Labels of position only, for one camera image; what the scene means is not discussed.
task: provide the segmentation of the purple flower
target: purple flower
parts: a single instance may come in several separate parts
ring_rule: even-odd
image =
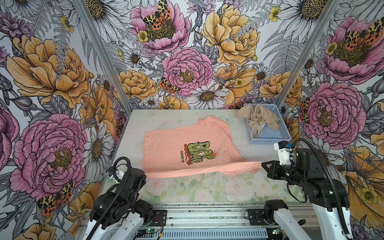
[[[365,125],[366,114],[361,108],[361,96],[347,83],[322,83],[310,97],[307,109],[309,123],[304,124],[308,137],[328,142],[331,149],[349,146]]]
[[[360,227],[359,221],[351,217],[351,231],[354,240],[371,240],[369,233]]]
[[[189,18],[184,18],[177,4],[173,6],[168,1],[168,7],[172,11],[171,19],[167,20],[166,24],[159,30],[147,27],[143,20],[145,17],[155,14],[157,3],[154,7],[150,5],[147,8],[140,6],[140,8],[132,8],[131,10],[131,25],[133,26],[131,31],[133,34],[137,34],[139,41],[153,55],[172,52],[178,47],[185,46],[189,39]]]
[[[19,134],[20,128],[11,112],[0,106],[0,170],[7,164],[12,152],[12,142]]]
[[[260,97],[260,87],[264,84],[268,84],[267,80],[259,80],[256,84],[252,86],[252,93],[255,95],[255,97]]]
[[[17,16],[12,17],[7,12],[0,12],[0,31],[11,38],[21,38],[22,35],[30,38],[35,35],[35,31],[29,27],[29,23],[18,19]]]
[[[250,93],[242,97],[240,101],[243,101],[244,103],[252,103],[254,98],[255,98],[255,95],[253,93]]]
[[[84,178],[84,144],[87,133],[76,120],[53,114],[23,131],[14,146],[16,168],[10,178],[14,192],[31,193],[38,199],[55,195],[72,181],[77,187]]]
[[[4,49],[4,47],[0,47],[0,67],[5,68],[5,64],[7,62],[7,56],[9,56],[9,54]]]
[[[201,9],[203,13],[208,15],[211,12],[215,11],[215,3],[216,0],[189,0],[188,12],[192,14],[195,12],[199,12]]]
[[[240,9],[243,6],[243,0],[224,0],[224,4],[233,5],[234,8]]]
[[[211,61],[205,54],[193,48],[178,48],[171,57],[163,60],[164,77],[169,83],[181,89],[182,96],[191,95],[191,91],[212,81]]]

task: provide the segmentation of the white table surface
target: white table surface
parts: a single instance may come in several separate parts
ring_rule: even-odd
[[[278,160],[273,144],[250,144],[238,110],[133,110],[118,146],[117,158],[128,157],[134,168],[143,169],[144,133],[196,124],[199,118],[215,115],[226,122],[232,141],[241,156],[248,161]],[[115,182],[107,179],[102,193]],[[264,202],[269,199],[293,201],[286,190],[286,182],[271,180],[264,169],[257,174],[243,173],[230,178],[221,173],[198,174],[167,179],[147,179],[140,198],[152,204],[159,202]],[[298,187],[291,187],[301,197]]]

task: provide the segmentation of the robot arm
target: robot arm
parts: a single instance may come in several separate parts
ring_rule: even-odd
[[[285,180],[290,185],[297,185],[303,188],[303,192],[309,197],[309,201],[312,203],[319,219],[323,240],[352,239],[349,223],[351,213],[344,185],[337,180],[333,180],[342,204],[344,219],[347,221],[348,234],[343,232],[333,191],[329,186],[328,180],[324,178],[324,172],[317,159],[315,159],[313,152],[310,149],[296,149],[295,165],[291,166],[291,160],[293,159],[291,145],[288,142],[279,142],[274,147],[278,152],[279,161],[262,163],[262,167],[267,171],[267,177]],[[265,215],[265,219],[273,218],[290,239],[309,239],[306,238],[308,237],[306,234],[303,234],[305,232],[296,223],[288,207],[284,205],[281,205],[279,208],[275,207],[274,214]]]
[[[140,169],[131,168],[126,157],[119,158],[116,163],[121,159],[127,161],[128,170],[113,174],[116,170],[115,164],[112,173],[109,171],[109,175],[114,175],[118,183],[96,199],[83,240],[133,239],[138,228],[151,220],[152,205],[137,200],[138,192],[146,182],[146,175]],[[121,217],[127,213],[126,220],[112,236]]]

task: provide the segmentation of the floral wallpaper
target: floral wallpaper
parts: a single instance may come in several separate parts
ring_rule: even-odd
[[[308,139],[345,185],[353,238],[384,239],[384,1],[344,1],[336,13],[342,9],[280,111],[292,141]]]
[[[0,0],[3,239],[76,238],[127,121],[68,3]]]
[[[73,1],[0,0],[0,231],[9,239],[77,237],[127,121]],[[84,1],[135,109],[273,103],[327,3]],[[362,240],[384,239],[383,17],[382,0],[341,1],[280,107],[292,138],[310,140],[345,185]],[[255,193],[284,191],[262,174],[151,180],[142,198],[263,201]]]
[[[327,2],[86,1],[136,109],[273,103]],[[280,107],[293,140],[309,139],[345,185],[353,236],[364,240],[384,239],[383,17],[382,0],[341,1]],[[174,185],[178,199],[242,200],[221,181],[215,195],[206,177],[157,181],[143,197],[164,200]]]

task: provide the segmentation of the black cable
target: black cable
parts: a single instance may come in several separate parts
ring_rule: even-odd
[[[335,184],[333,182],[333,179],[332,179],[328,169],[326,168],[326,166],[324,165],[324,162],[321,159],[320,153],[317,151],[317,149],[315,149],[315,147],[311,144],[311,142],[309,142],[307,139],[302,138],[302,137],[296,139],[293,142],[291,148],[294,148],[299,141],[303,141],[305,144],[308,145],[308,147],[312,150],[312,152],[316,156],[317,161],[320,163],[321,168],[323,169],[323,171],[325,173],[325,177],[327,178],[327,180],[329,182],[329,185],[331,186],[331,189],[333,191],[334,197],[335,197],[336,209],[337,209],[337,214],[339,216],[341,228],[343,229],[344,234],[349,234],[348,227],[347,227],[347,224],[345,223],[345,219],[344,219],[344,215],[343,215],[343,209],[341,207],[341,201],[340,201],[339,193],[337,192],[336,186],[335,186]]]
[[[117,164],[121,161],[121,160],[125,160],[127,162],[127,167],[128,167],[128,164],[129,164],[129,171],[131,171],[131,162],[129,161],[129,159],[127,157],[119,157],[113,164],[113,177],[116,179],[117,182],[121,182],[121,180],[118,178],[118,176],[116,175],[116,169],[117,169]]]
[[[292,193],[291,193],[291,190],[289,189],[289,183],[287,183],[287,190],[288,190],[288,192],[289,192],[289,194],[294,198],[294,199],[296,199],[297,201],[299,201],[299,202],[302,202],[302,203],[306,203],[307,202],[307,195],[306,194],[304,194],[304,201],[300,201],[299,199],[297,199]]]
[[[248,210],[245,210],[245,212],[244,212],[244,214],[243,214],[243,217],[244,217],[245,219],[248,219],[248,220],[249,220],[249,217],[248,217],[248,218],[245,217],[245,213],[246,213],[247,211],[248,211]]]
[[[293,161],[293,149],[289,151],[289,161],[291,162],[292,166],[295,165],[295,162]]]
[[[125,163],[120,163],[120,164],[116,167],[115,171],[117,171],[117,170],[118,170],[118,167],[120,167],[121,165],[125,165]]]
[[[128,158],[126,157],[119,157],[115,163],[113,164],[114,165],[114,170],[116,169],[115,166],[116,166],[116,163],[119,162],[121,159],[124,159],[125,161],[127,161],[127,172],[125,174],[127,174],[128,176],[130,175],[131,173],[131,162],[129,161]],[[95,226],[93,226],[92,230],[90,231],[88,237],[86,240],[91,240],[93,234],[96,232],[97,228],[99,227],[100,223],[102,222],[102,220],[105,218],[105,216],[109,213],[110,209],[112,208],[113,206],[113,203],[116,201],[116,199],[119,197],[121,191],[123,190],[124,186],[127,184],[127,181],[128,181],[128,178],[125,177],[123,182],[121,183],[122,184],[122,187],[120,187],[119,191],[117,192],[117,194],[115,195],[115,197],[113,198],[112,202],[109,204],[109,206],[107,207],[107,209],[103,212],[103,214],[101,215],[101,217],[99,217],[99,220],[97,220]]]

